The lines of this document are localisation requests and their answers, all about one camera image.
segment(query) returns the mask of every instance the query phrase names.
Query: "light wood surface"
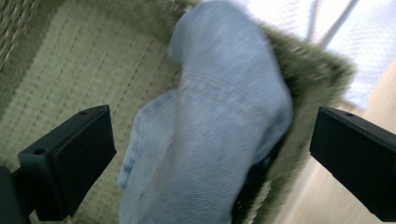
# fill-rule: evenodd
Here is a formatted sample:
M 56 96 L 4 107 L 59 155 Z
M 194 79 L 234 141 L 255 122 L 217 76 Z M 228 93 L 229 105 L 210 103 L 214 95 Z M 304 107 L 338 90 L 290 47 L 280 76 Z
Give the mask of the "light wood surface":
M 348 104 L 342 104 L 340 108 L 396 133 L 395 87 L 396 60 L 375 88 L 366 111 Z M 379 224 L 383 222 L 372 215 L 317 161 L 310 159 L 275 224 L 344 223 Z

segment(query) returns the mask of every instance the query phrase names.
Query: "folded denim garment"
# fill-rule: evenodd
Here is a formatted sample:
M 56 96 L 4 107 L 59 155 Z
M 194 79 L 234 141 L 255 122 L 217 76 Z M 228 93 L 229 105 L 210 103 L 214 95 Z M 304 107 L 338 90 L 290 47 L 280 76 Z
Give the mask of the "folded denim garment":
M 289 91 L 266 36 L 227 2 L 177 23 L 179 87 L 134 119 L 120 172 L 120 223 L 231 223 L 249 168 L 291 121 Z

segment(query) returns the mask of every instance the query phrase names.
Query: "jeans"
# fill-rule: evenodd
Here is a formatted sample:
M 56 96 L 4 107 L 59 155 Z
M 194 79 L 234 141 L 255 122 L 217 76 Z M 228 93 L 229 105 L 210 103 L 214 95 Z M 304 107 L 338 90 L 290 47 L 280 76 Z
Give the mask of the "jeans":
M 182 78 L 134 119 L 120 223 L 231 223 L 249 168 L 290 125 L 290 93 L 266 36 L 227 2 L 186 13 L 168 53 Z

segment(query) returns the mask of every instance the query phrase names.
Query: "woven basket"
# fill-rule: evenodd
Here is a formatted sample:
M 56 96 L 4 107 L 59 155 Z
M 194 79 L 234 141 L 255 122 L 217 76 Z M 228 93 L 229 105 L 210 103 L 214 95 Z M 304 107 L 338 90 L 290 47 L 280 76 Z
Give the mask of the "woven basket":
M 64 223 L 118 223 L 117 186 L 136 111 L 177 87 L 166 57 L 187 1 L 23 0 L 0 3 L 0 164 L 79 110 L 110 105 L 117 156 Z M 308 156 L 320 105 L 334 105 L 352 74 L 342 59 L 266 30 L 294 100 L 294 121 L 266 176 L 244 188 L 235 223 L 271 223 Z M 39 222 L 31 215 L 33 223 Z

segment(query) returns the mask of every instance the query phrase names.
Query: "blue denim cloth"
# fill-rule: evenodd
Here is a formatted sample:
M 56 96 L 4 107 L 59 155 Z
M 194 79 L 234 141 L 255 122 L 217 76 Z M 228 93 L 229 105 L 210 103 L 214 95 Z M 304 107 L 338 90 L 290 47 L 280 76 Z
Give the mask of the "blue denim cloth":
M 289 91 L 260 29 L 208 2 L 177 23 L 179 87 L 142 108 L 120 173 L 120 223 L 231 223 L 248 170 L 291 121 Z

